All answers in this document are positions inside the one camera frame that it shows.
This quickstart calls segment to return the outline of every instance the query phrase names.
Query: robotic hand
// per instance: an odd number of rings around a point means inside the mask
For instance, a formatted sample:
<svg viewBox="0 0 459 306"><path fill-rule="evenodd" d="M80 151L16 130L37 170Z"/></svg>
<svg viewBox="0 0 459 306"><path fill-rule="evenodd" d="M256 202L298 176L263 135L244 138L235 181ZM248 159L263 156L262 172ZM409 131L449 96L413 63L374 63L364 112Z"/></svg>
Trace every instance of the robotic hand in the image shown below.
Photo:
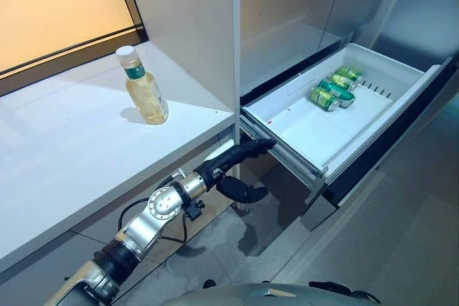
<svg viewBox="0 0 459 306"><path fill-rule="evenodd" d="M266 188L250 188L225 174L246 158L266 154L274 145L274 140L254 140L233 146L216 158L203 162L184 179L155 190L145 209L97 252L92 261L82 265L45 305L109 305L120 286L158 241L165 225L180 209L184 209L192 221L195 220L202 213L202 204L196 202L196 198L213 186L241 203L252 203L265 197L268 194Z"/></svg>

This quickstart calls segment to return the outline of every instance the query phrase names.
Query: open drawer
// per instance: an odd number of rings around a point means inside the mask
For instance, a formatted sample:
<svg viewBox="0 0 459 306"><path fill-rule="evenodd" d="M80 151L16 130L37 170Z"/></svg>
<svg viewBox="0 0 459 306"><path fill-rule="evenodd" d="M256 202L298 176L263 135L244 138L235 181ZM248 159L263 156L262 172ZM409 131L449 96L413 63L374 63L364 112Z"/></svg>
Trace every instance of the open drawer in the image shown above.
<svg viewBox="0 0 459 306"><path fill-rule="evenodd" d="M353 173L349 171L351 164L397 118L412 111L410 105L449 61L422 72L348 44L242 107L241 127L253 138L277 140L273 155L311 190L306 199L310 204L345 171ZM353 91L356 100L350 107L328 113L315 106L308 94L320 80L344 65L362 71L364 84Z"/></svg>

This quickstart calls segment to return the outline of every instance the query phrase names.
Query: black cable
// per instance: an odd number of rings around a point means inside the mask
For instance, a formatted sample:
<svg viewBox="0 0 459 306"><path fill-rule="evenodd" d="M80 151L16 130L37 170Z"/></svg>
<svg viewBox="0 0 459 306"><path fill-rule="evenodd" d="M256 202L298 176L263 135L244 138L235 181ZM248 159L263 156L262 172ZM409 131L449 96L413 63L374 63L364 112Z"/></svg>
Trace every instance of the black cable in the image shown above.
<svg viewBox="0 0 459 306"><path fill-rule="evenodd" d="M164 187L167 183L171 183L174 179L172 178L172 176L169 176L167 177L164 181L160 182L160 184L156 187L156 190ZM142 202L147 202L150 198L147 197L147 198L144 198L144 199L140 199L140 200L137 200L137 201L134 201L132 204L129 204L127 205L123 211L121 212L120 216L118 217L118 231L120 231L122 228L123 228L123 216L124 214L126 214L126 212L131 209L132 207L134 207L136 204L141 204Z"/></svg>
<svg viewBox="0 0 459 306"><path fill-rule="evenodd" d="M136 204L141 204L142 202L147 202L149 199L150 199L149 197L145 197L144 199L137 200L137 201L133 202L132 204L128 205L127 207L125 207L123 209L123 211L120 214L120 217L118 218L118 231L120 231L121 228L123 227L123 216L124 216L124 214L126 214L126 212L129 209L131 209L132 207L134 207Z"/></svg>
<svg viewBox="0 0 459 306"><path fill-rule="evenodd" d="M164 240L169 240L171 242L185 244L187 239L188 239L188 233L187 233L187 230L186 230L186 213L184 213L184 215L182 216L181 223L182 223L182 225L184 227L184 238L183 238L183 240L180 240L180 239L177 239L177 238L171 238L169 236L160 236L159 239L164 239Z"/></svg>
<svg viewBox="0 0 459 306"><path fill-rule="evenodd" d="M156 190L158 189L161 189L162 187L164 187L167 183L171 183L174 179L172 178L172 176L169 176L168 178L166 178L164 181L160 182L160 184L158 184L158 186L156 187Z"/></svg>

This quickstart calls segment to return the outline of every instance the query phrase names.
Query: can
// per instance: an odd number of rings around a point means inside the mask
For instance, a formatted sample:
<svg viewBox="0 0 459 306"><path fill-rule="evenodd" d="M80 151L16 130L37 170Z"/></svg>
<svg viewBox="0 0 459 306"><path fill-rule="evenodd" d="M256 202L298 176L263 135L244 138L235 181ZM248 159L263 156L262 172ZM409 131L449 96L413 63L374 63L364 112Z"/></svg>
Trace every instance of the can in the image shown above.
<svg viewBox="0 0 459 306"><path fill-rule="evenodd" d="M340 107L348 107L355 101L355 96L352 95L348 90L345 90L341 86L331 82L330 80L324 79L319 82L318 87L322 87L325 91L332 94L339 99Z"/></svg>
<svg viewBox="0 0 459 306"><path fill-rule="evenodd" d="M353 89L356 88L357 84L350 80L348 77L344 77L343 75L339 75L338 73L333 73L329 79L334 82L335 84L341 86L345 90L351 92Z"/></svg>
<svg viewBox="0 0 459 306"><path fill-rule="evenodd" d="M353 82L356 82L357 84L361 84L364 81L364 76L362 72L353 70L352 68L348 66L342 66L335 73L338 73L339 75L343 75L344 77L349 78L350 80L352 80Z"/></svg>
<svg viewBox="0 0 459 306"><path fill-rule="evenodd" d="M310 99L325 111L333 111L339 106L338 99L321 87L311 89Z"/></svg>

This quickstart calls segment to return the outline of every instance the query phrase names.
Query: gray floor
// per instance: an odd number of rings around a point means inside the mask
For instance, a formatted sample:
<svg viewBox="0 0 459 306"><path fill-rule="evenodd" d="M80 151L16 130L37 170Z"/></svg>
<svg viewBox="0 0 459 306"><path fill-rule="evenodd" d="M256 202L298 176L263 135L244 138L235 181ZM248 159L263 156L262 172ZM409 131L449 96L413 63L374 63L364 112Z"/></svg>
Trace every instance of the gray floor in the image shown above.
<svg viewBox="0 0 459 306"><path fill-rule="evenodd" d="M311 233L295 218L306 192L277 168L260 181L273 188L264 203L226 210L115 305L160 305L208 278L331 280L386 305L459 305L458 124L459 96Z"/></svg>

